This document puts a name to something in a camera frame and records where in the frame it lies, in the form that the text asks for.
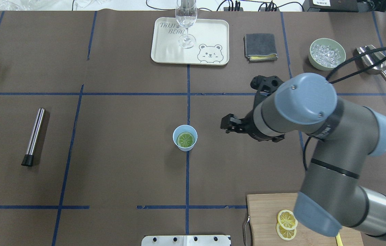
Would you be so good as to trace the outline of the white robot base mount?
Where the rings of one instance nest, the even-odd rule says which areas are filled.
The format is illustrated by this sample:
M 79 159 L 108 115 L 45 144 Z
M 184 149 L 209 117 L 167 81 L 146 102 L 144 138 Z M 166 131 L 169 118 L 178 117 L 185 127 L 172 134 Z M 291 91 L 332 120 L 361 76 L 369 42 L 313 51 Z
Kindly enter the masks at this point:
M 142 246 L 231 246 L 230 235 L 148 235 Z

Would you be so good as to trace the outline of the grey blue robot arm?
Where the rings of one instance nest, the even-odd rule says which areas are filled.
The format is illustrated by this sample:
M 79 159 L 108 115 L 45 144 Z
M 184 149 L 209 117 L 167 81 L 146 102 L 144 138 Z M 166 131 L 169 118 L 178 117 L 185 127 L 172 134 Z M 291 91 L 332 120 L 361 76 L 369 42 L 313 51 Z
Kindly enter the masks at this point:
M 317 139 L 293 209 L 298 222 L 328 237 L 348 227 L 386 241 L 386 195 L 358 185 L 365 159 L 386 152 L 386 116 L 338 97 L 316 73 L 273 79 L 256 76 L 252 110 L 226 115 L 220 128 L 257 141 L 295 130 Z

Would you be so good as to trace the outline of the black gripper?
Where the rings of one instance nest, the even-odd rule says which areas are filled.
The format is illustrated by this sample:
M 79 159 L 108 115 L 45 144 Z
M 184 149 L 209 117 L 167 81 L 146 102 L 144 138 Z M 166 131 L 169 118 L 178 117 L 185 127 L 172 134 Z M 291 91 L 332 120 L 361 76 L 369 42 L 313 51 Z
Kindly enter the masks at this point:
M 220 126 L 229 126 L 226 134 L 231 132 L 248 134 L 254 140 L 279 142 L 285 138 L 285 134 L 274 131 L 265 121 L 263 115 L 263 102 L 278 89 L 282 81 L 276 76 L 256 76 L 251 81 L 251 87 L 257 91 L 254 96 L 253 109 L 245 118 L 237 119 L 233 114 L 227 114 L 221 120 Z

